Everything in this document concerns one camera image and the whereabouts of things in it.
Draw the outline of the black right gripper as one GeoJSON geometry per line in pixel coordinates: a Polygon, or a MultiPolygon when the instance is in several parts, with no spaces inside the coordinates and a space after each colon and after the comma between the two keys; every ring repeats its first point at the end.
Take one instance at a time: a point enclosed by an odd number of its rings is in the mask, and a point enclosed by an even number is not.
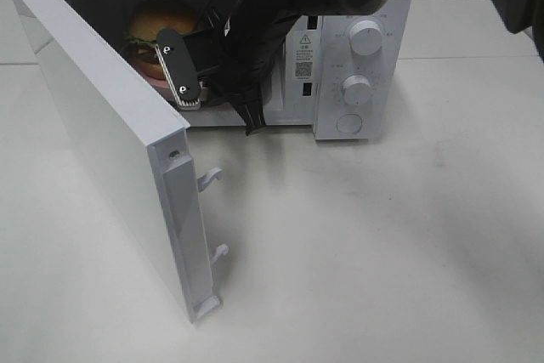
{"type": "Polygon", "coordinates": [[[266,127],[260,83],[292,27],[292,12],[249,5],[234,6],[215,27],[219,68],[212,81],[245,123],[246,136],[266,127]]]}

